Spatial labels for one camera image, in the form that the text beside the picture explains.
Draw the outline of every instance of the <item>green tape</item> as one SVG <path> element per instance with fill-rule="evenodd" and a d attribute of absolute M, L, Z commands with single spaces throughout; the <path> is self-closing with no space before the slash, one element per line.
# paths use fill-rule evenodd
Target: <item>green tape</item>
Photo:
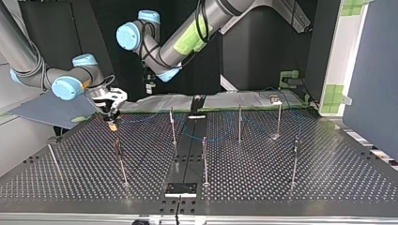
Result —
<path fill-rule="evenodd" d="M 202 34 L 206 33 L 205 20 L 199 17 L 199 27 Z M 208 32 L 211 32 L 213 27 L 208 26 Z M 192 51 L 200 52 L 206 46 L 205 42 L 200 39 L 198 30 L 196 28 L 196 20 L 187 28 L 184 34 L 176 42 L 174 49 L 184 55 L 190 54 Z"/>
<path fill-rule="evenodd" d="M 298 77 L 299 77 L 299 72 L 297 70 L 281 72 L 281 77 L 279 79 L 279 87 L 296 89 L 297 87 L 295 85 L 289 86 L 286 82 L 283 82 L 283 78 L 298 78 Z"/>
<path fill-rule="evenodd" d="M 341 16 L 360 15 L 365 0 L 344 0 Z"/>
<path fill-rule="evenodd" d="M 343 85 L 328 84 L 323 99 L 322 113 L 338 113 L 343 103 Z"/>
<path fill-rule="evenodd" d="M 8 117 L 8 116 L 11 116 L 11 115 L 13 115 L 13 114 L 9 113 L 9 112 L 5 112 L 5 113 L 0 114 L 0 117 Z"/>

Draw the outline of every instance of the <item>black cable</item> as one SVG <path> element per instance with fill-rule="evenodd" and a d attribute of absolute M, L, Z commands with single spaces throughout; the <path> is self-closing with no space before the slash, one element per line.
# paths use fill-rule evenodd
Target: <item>black cable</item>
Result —
<path fill-rule="evenodd" d="M 146 32 L 146 26 L 149 25 L 149 24 L 151 24 L 151 23 L 149 23 L 149 22 L 144 23 L 143 28 L 142 28 L 142 31 L 141 31 L 143 34 L 145 34 L 145 32 Z M 148 47 L 146 46 L 145 38 L 142 39 L 141 45 L 142 45 L 142 47 L 145 48 L 145 50 L 146 50 L 147 53 L 153 52 L 153 51 L 155 51 L 156 49 L 158 49 L 158 48 L 160 47 L 160 46 L 158 46 L 157 48 L 154 48 L 154 49 L 152 49 L 152 50 L 149 50 Z M 183 67 L 185 67 L 186 65 L 188 65 L 188 64 L 191 62 L 191 60 L 194 58 L 195 53 L 192 54 L 191 57 L 190 57 L 185 63 L 183 63 L 180 67 L 173 67 L 173 66 L 171 66 L 171 65 L 168 65 L 166 62 L 164 62 L 164 60 L 161 58 L 161 52 L 158 52 L 158 57 L 160 58 L 161 62 L 159 62 L 159 60 L 158 60 L 157 58 L 155 58 L 152 54 L 149 54 L 148 56 L 149 56 L 156 64 L 158 64 L 159 66 L 161 66 L 161 67 L 163 67 L 163 68 L 173 69 L 173 68 L 183 68 Z"/>
<path fill-rule="evenodd" d="M 296 68 L 298 69 L 298 73 L 299 73 L 299 62 L 298 62 L 298 59 L 296 57 L 296 49 L 295 49 L 295 27 L 294 27 L 295 15 L 296 15 L 297 7 L 298 7 L 298 0 L 295 0 L 295 2 L 293 4 L 292 21 L 291 21 L 290 25 L 291 25 L 291 28 L 292 28 L 292 54 L 293 54 L 293 58 L 295 60 Z M 319 108 L 319 105 L 316 103 L 316 99 L 313 97 L 313 95 L 311 95 L 311 93 L 308 90 L 307 85 L 305 84 L 304 80 L 302 78 L 300 78 L 300 79 L 302 81 L 302 84 L 303 84 L 304 89 L 306 90 L 307 94 L 314 101 L 316 107 Z"/>
<path fill-rule="evenodd" d="M 202 29 L 200 27 L 200 15 L 202 14 L 203 21 L 205 24 L 205 35 L 202 33 Z M 196 30 L 198 32 L 198 35 L 200 39 L 205 42 L 209 43 L 210 41 L 210 36 L 209 36 L 209 29 L 208 29 L 208 19 L 207 19 L 207 13 L 206 13 L 206 0 L 198 0 L 198 5 L 195 10 L 195 23 L 196 23 Z"/>
<path fill-rule="evenodd" d="M 306 91 L 307 94 L 310 96 L 310 98 L 313 99 L 313 101 L 314 101 L 314 103 L 315 103 L 315 106 L 319 109 L 319 104 L 316 102 L 315 98 L 311 95 L 310 91 L 309 91 L 308 88 L 307 88 L 307 85 L 305 84 L 304 79 L 302 79 L 302 78 L 300 78 L 300 79 L 301 79 L 302 85 L 304 86 L 305 91 Z"/>

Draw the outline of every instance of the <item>metal bracket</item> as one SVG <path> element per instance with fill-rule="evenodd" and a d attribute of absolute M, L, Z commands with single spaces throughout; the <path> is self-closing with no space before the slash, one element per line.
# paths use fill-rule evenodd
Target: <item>metal bracket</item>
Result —
<path fill-rule="evenodd" d="M 229 93 L 235 93 L 237 92 L 237 88 L 231 84 L 226 78 L 220 74 L 220 81 L 222 83 L 222 87 Z"/>
<path fill-rule="evenodd" d="M 295 4 L 295 0 L 256 0 L 248 10 L 246 10 L 242 15 L 238 17 L 233 17 L 222 29 L 221 33 L 225 35 L 235 24 L 237 24 L 244 16 L 246 16 L 252 9 L 257 7 L 270 7 L 275 9 L 285 20 L 292 22 L 293 16 L 293 6 Z M 298 33 L 302 33 L 305 31 L 305 28 L 308 27 L 311 22 L 299 6 L 295 9 L 293 27 Z"/>
<path fill-rule="evenodd" d="M 168 184 L 166 198 L 196 198 L 196 183 Z"/>
<path fill-rule="evenodd" d="M 351 105 L 352 104 L 351 97 L 343 96 L 343 104 L 344 105 Z"/>

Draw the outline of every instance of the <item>white panel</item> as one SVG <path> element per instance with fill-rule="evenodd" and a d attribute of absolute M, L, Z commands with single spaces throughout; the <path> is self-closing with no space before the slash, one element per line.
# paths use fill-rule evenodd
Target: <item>white panel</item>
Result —
<path fill-rule="evenodd" d="M 344 86 L 343 94 L 347 95 L 351 83 L 352 73 L 360 45 L 360 37 L 367 15 L 368 5 L 362 8 L 360 15 L 340 16 L 337 22 L 336 32 L 330 53 L 329 65 L 321 97 L 321 105 L 325 97 L 328 84 Z M 339 112 L 321 113 L 322 116 L 343 116 L 344 105 Z"/>
<path fill-rule="evenodd" d="M 11 80 L 9 65 L 0 66 L 0 78 L 0 114 L 41 93 L 39 88 L 26 87 Z"/>
<path fill-rule="evenodd" d="M 42 149 L 53 128 L 17 117 L 0 126 L 0 176 Z"/>

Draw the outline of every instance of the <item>metal post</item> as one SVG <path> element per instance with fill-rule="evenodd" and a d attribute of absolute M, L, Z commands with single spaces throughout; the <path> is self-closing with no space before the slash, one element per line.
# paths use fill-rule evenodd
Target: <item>metal post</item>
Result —
<path fill-rule="evenodd" d="M 122 150 L 122 147 L 121 147 L 120 139 L 117 139 L 116 142 L 115 142 L 115 155 L 116 155 L 117 161 L 119 161 L 119 163 L 120 163 L 120 169 L 121 169 L 122 174 L 123 174 L 124 185 L 127 187 L 129 185 L 129 181 L 127 180 L 126 169 L 125 169 L 124 164 L 123 164 L 123 150 Z"/>
<path fill-rule="evenodd" d="M 58 166 L 58 160 L 56 159 L 56 156 L 55 156 L 53 147 L 52 147 L 50 144 L 47 144 L 47 146 L 48 146 L 49 149 L 50 149 L 50 153 L 51 153 L 51 156 L 53 157 L 54 163 L 56 164 L 56 166 Z"/>
<path fill-rule="evenodd" d="M 242 142 L 242 107 L 239 105 L 239 143 Z"/>
<path fill-rule="evenodd" d="M 281 115 L 282 115 L 282 104 L 279 105 L 278 111 L 278 126 L 276 127 L 276 134 L 275 138 L 279 138 L 281 136 L 280 129 L 281 129 Z"/>
<path fill-rule="evenodd" d="M 281 129 L 281 119 L 282 119 L 282 105 L 283 103 L 280 101 L 279 97 L 277 96 L 270 96 L 270 101 L 272 105 L 278 105 L 278 125 L 276 127 L 276 133 L 272 135 L 273 140 L 277 140 L 281 134 L 280 134 L 280 129 Z"/>
<path fill-rule="evenodd" d="M 299 153 L 301 151 L 301 140 L 300 140 L 299 136 L 296 136 L 294 151 L 295 151 L 295 164 L 293 166 L 292 189 L 296 185 L 296 170 L 297 170 L 297 165 L 298 165 L 298 160 L 299 160 Z"/>
<path fill-rule="evenodd" d="M 19 72 L 32 70 L 38 61 L 32 45 L 3 1 L 0 1 L 0 53 Z"/>
<path fill-rule="evenodd" d="M 176 128 L 175 128 L 173 107 L 170 110 L 170 123 L 172 124 L 172 131 L 173 131 L 173 145 L 176 145 Z"/>
<path fill-rule="evenodd" d="M 207 177 L 207 137 L 203 138 L 202 141 L 202 145 L 203 145 L 203 154 L 202 154 L 202 158 L 203 161 L 205 162 L 205 187 L 208 187 L 210 184 L 208 183 L 208 177 Z"/>

